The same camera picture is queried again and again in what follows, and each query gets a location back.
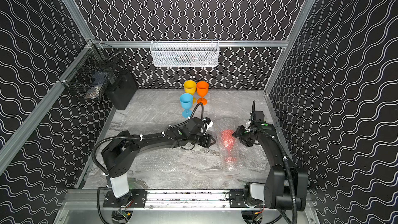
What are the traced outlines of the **red wine glass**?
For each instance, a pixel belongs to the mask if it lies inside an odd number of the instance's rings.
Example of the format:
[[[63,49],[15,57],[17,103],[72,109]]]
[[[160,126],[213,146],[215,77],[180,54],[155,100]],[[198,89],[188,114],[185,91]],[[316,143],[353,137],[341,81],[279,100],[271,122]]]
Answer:
[[[254,144],[250,147],[243,145],[232,136],[236,129],[232,118],[215,121],[217,145],[220,149],[223,170],[228,173],[267,170],[269,163],[260,145]]]

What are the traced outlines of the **blue wine glass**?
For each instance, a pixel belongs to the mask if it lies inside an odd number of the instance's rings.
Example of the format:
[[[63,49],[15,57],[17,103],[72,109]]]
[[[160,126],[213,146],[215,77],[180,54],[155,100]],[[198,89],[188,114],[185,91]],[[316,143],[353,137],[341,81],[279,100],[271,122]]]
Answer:
[[[193,95],[184,93],[179,98],[181,107],[184,109],[182,116],[189,118],[192,115],[191,107],[193,106]]]

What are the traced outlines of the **yellow wine glass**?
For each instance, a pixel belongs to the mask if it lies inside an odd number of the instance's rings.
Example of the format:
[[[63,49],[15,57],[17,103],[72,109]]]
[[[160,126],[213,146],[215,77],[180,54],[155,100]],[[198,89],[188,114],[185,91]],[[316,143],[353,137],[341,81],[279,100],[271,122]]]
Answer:
[[[185,93],[188,93],[193,96],[193,103],[195,104],[197,102],[196,98],[194,97],[197,88],[196,82],[193,80],[187,80],[184,82],[183,86]]]

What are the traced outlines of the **orange wine glass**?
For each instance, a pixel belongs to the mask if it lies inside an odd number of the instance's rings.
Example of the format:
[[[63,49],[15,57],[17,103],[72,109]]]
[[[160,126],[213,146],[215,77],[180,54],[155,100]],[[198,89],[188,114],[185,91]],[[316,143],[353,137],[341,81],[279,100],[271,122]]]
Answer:
[[[201,81],[197,83],[197,93],[200,98],[197,100],[197,103],[202,103],[203,105],[207,104],[207,100],[205,96],[207,95],[209,90],[209,84],[207,82]]]

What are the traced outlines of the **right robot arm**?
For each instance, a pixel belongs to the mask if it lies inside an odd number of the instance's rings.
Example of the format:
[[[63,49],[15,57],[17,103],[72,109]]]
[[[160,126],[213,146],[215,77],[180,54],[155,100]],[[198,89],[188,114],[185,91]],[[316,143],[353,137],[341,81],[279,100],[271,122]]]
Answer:
[[[247,205],[269,209],[284,209],[298,212],[305,210],[308,174],[287,156],[277,138],[272,124],[255,123],[250,127],[239,126],[232,134],[246,147],[260,145],[267,157],[270,171],[265,183],[247,183],[244,199]]]

